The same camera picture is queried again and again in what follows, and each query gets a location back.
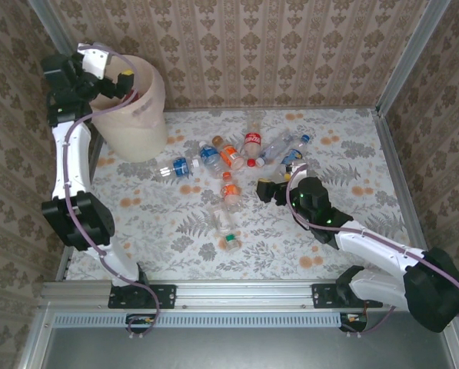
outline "floral tablecloth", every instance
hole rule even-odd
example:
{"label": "floral tablecloth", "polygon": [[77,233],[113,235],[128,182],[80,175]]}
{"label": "floral tablecloth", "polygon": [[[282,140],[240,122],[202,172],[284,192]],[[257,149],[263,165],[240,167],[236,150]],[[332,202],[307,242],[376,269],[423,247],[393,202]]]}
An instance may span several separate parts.
{"label": "floral tablecloth", "polygon": [[[332,204],[373,231],[407,244],[407,231],[369,109],[191,111],[165,114],[165,150],[140,164],[101,150],[93,192],[115,216],[118,240],[152,280],[336,278],[364,261],[320,244],[285,207],[255,193],[274,165],[234,173],[244,207],[233,214],[240,250],[229,254],[215,237],[208,207],[221,201],[220,182],[200,168],[190,178],[154,179],[157,161],[198,156],[200,140],[215,135],[241,148],[248,119],[261,120],[265,146],[284,127],[311,137],[308,163],[329,190]],[[108,278],[98,263],[75,251],[69,280]]]}

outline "crushed plastic bottle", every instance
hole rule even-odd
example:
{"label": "crushed plastic bottle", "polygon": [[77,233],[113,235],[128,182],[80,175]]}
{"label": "crushed plastic bottle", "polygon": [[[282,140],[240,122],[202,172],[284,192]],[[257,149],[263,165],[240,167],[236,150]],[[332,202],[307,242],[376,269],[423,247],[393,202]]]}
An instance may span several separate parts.
{"label": "crushed plastic bottle", "polygon": [[176,158],[173,161],[164,161],[156,167],[155,178],[157,181],[165,181],[188,177],[199,165],[198,159]]}
{"label": "crushed plastic bottle", "polygon": [[222,174],[226,172],[229,167],[224,163],[217,149],[214,146],[210,146],[205,141],[201,141],[198,145],[200,146],[200,158],[204,166],[208,169],[213,178],[221,179]]}
{"label": "crushed plastic bottle", "polygon": [[229,253],[239,249],[239,243],[235,235],[235,226],[231,214],[224,203],[217,204],[208,209],[215,228],[216,236],[223,237],[226,251]]}
{"label": "crushed plastic bottle", "polygon": [[287,146],[289,146],[293,139],[294,136],[291,134],[291,131],[289,128],[286,128],[261,151],[258,159],[256,160],[256,165],[258,167],[263,167],[265,164],[268,164],[269,161],[274,160],[286,149]]}
{"label": "crushed plastic bottle", "polygon": [[292,168],[296,165],[299,166],[304,164],[304,161],[302,159],[306,155],[306,151],[308,150],[308,142],[309,136],[302,135],[301,138],[299,138],[298,140],[294,140],[291,143],[291,149],[288,151],[288,153],[282,159],[281,163],[275,169],[272,179],[274,179],[275,181],[278,181],[279,179],[280,181],[288,181],[289,179],[291,179]]}
{"label": "crushed plastic bottle", "polygon": [[238,211],[242,201],[241,189],[228,171],[222,175],[222,180],[221,196],[224,203],[230,212]]}
{"label": "crushed plastic bottle", "polygon": [[248,121],[247,134],[244,137],[244,152],[248,156],[248,167],[254,167],[255,159],[260,154],[261,136],[260,136],[260,121]]}
{"label": "crushed plastic bottle", "polygon": [[222,139],[221,136],[215,136],[212,144],[219,150],[222,160],[234,171],[237,171],[244,164],[244,159],[239,155],[238,150],[229,142]]}

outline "bottle label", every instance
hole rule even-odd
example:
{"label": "bottle label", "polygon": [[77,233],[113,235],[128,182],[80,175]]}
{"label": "bottle label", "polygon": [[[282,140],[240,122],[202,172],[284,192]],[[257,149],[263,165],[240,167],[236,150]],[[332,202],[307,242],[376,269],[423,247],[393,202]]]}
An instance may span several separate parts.
{"label": "bottle label", "polygon": [[175,169],[176,177],[182,177],[190,174],[185,158],[179,158],[173,161],[173,168]]}
{"label": "bottle label", "polygon": [[248,142],[261,145],[261,136],[258,133],[250,132],[244,137],[244,144],[246,145]]}
{"label": "bottle label", "polygon": [[200,150],[200,157],[205,162],[209,156],[218,155],[219,153],[213,146],[205,146]]}
{"label": "bottle label", "polygon": [[221,189],[221,196],[223,198],[229,194],[239,194],[238,186],[236,186],[236,184],[227,184]]}
{"label": "bottle label", "polygon": [[292,150],[289,151],[289,154],[282,160],[281,164],[289,165],[292,163],[294,160],[302,159],[303,154],[299,151],[293,148]]}
{"label": "bottle label", "polygon": [[234,146],[231,145],[225,145],[222,148],[220,154],[222,160],[224,160],[224,162],[228,165],[229,168],[231,167],[232,162],[240,157],[238,150],[236,150]]}

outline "orange label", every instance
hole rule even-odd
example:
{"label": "orange label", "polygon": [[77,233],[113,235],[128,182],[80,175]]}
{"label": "orange label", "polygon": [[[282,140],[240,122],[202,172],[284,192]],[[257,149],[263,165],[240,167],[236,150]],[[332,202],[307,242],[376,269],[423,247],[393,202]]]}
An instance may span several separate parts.
{"label": "orange label", "polygon": [[222,160],[228,165],[228,167],[231,167],[231,164],[233,160],[235,160],[237,157],[239,157],[238,151],[231,145],[225,145],[221,152],[221,157]]}
{"label": "orange label", "polygon": [[223,198],[229,194],[239,194],[238,186],[236,186],[236,184],[228,184],[222,188],[221,195]]}

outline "plastic bottle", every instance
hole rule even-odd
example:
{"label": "plastic bottle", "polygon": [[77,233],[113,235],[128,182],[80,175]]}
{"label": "plastic bottle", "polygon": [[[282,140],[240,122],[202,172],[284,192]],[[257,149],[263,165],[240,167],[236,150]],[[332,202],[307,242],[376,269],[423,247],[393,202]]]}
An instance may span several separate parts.
{"label": "plastic bottle", "polygon": [[212,144],[219,150],[222,160],[234,171],[237,171],[244,164],[244,159],[239,155],[238,150],[229,142],[224,141],[221,136],[215,136]]}
{"label": "plastic bottle", "polygon": [[241,189],[236,185],[232,179],[231,173],[228,171],[222,175],[222,180],[221,196],[228,210],[235,212],[239,209],[239,205],[241,204]]}
{"label": "plastic bottle", "polygon": [[201,160],[211,176],[218,179],[222,178],[222,174],[229,168],[222,160],[217,149],[205,141],[201,141],[198,145],[200,146]]}
{"label": "plastic bottle", "polygon": [[283,150],[286,149],[287,146],[292,142],[294,139],[293,135],[291,135],[291,131],[289,128],[286,128],[282,133],[279,134],[274,140],[268,144],[266,148],[258,156],[256,160],[256,165],[258,167],[263,167],[267,164],[270,160],[274,160]]}
{"label": "plastic bottle", "polygon": [[234,252],[239,249],[239,243],[236,239],[234,222],[224,203],[215,205],[208,209],[212,223],[216,231],[216,235],[223,237],[227,252]]}
{"label": "plastic bottle", "polygon": [[173,161],[164,161],[156,167],[155,178],[158,181],[165,181],[167,179],[188,177],[199,166],[198,159],[176,158]]}
{"label": "plastic bottle", "polygon": [[294,140],[291,143],[291,149],[284,156],[279,166],[275,169],[274,179],[278,178],[279,175],[281,178],[284,178],[285,181],[288,181],[291,178],[288,168],[291,169],[290,167],[293,163],[302,163],[302,158],[306,155],[306,151],[308,150],[308,142],[309,136],[302,135],[301,138]]}
{"label": "plastic bottle", "polygon": [[248,156],[248,167],[254,167],[255,159],[260,154],[261,136],[260,136],[260,121],[248,121],[248,128],[244,137],[244,151]]}

